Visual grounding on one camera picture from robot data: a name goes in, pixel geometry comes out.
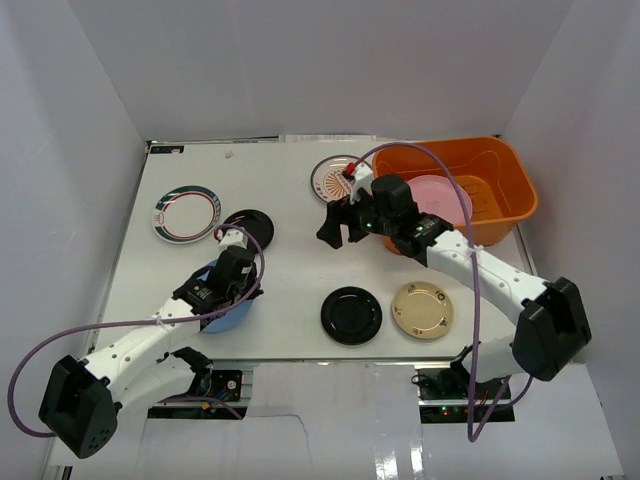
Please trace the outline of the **white plate orange sunburst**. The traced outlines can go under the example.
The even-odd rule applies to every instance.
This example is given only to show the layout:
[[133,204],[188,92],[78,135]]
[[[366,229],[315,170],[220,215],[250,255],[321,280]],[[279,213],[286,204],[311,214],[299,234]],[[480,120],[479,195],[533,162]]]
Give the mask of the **white plate orange sunburst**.
[[354,155],[332,155],[321,160],[312,170],[310,185],[314,195],[328,203],[348,196],[351,184],[343,176],[350,163],[358,160]]

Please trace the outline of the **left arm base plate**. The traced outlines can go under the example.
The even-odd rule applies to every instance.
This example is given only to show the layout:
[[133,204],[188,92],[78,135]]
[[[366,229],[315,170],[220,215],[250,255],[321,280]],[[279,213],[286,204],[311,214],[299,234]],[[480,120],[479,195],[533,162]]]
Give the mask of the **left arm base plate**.
[[233,369],[213,369],[204,373],[189,372],[187,389],[179,391],[161,403],[221,400],[236,402],[241,399],[243,372]]

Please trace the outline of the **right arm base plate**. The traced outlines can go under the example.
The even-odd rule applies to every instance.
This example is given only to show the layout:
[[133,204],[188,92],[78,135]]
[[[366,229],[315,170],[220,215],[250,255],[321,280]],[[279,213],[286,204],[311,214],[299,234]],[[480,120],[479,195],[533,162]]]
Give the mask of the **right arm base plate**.
[[[474,399],[477,402],[493,399],[503,382],[504,378],[476,382]],[[411,383],[418,388],[421,400],[468,399],[469,375],[449,365],[420,368],[411,377]]]

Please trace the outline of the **white plate green rim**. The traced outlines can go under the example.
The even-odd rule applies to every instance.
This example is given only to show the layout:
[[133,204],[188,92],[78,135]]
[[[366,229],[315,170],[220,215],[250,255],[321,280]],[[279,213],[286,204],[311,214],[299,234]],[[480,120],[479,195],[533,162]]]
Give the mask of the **white plate green rim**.
[[199,185],[174,188],[154,205],[151,214],[153,232],[171,244],[197,242],[218,224],[221,216],[220,198]]

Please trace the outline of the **blue plate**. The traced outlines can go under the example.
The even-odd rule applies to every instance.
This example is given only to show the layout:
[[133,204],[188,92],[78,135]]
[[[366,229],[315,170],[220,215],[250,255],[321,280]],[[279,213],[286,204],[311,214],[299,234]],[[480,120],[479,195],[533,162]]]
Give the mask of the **blue plate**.
[[[216,264],[217,261],[213,260],[194,274],[195,280],[193,295],[196,303],[192,308],[192,313],[195,316],[206,315],[212,311],[221,309],[221,306],[214,306],[212,304],[213,292],[207,286],[207,279],[214,270]],[[252,304],[252,300],[245,300],[234,309],[227,311],[224,315],[211,316],[207,319],[201,320],[201,331],[208,334],[217,334],[237,327],[248,315]]]

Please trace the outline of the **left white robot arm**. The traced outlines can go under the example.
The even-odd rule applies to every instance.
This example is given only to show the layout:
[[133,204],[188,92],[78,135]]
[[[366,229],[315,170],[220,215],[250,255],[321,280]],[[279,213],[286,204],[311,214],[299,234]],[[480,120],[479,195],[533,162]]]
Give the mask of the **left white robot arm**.
[[52,368],[39,419],[79,459],[102,449],[121,413],[184,393],[199,399],[211,387],[206,357],[181,344],[261,294],[254,253],[229,246],[197,270],[157,311],[109,346]]

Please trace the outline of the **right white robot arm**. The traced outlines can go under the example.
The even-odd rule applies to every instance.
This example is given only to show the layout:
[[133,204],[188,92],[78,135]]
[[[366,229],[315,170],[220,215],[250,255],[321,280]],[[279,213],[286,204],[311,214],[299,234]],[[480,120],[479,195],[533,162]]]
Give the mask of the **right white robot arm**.
[[551,282],[525,272],[473,246],[470,238],[441,217],[419,211],[408,184],[398,175],[331,201],[316,233],[334,249],[369,234],[389,238],[404,256],[473,289],[514,325],[514,333],[491,341],[474,339],[452,362],[451,384],[472,399],[488,381],[526,373],[548,382],[592,339],[578,287],[560,277]]

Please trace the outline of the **pink plate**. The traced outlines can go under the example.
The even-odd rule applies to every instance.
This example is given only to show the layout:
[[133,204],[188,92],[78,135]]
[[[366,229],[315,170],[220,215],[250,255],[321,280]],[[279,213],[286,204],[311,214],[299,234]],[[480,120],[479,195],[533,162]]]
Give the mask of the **pink plate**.
[[462,204],[449,179],[421,175],[407,181],[419,211],[437,215],[453,225],[465,223]]

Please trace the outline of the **beige gold-rimmed plate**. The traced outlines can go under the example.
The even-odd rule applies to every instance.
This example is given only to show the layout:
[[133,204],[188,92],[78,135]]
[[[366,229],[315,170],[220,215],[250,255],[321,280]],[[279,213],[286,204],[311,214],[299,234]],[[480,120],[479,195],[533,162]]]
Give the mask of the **beige gold-rimmed plate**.
[[439,286],[424,281],[402,285],[391,301],[396,325],[420,340],[434,340],[448,333],[455,320],[454,304]]

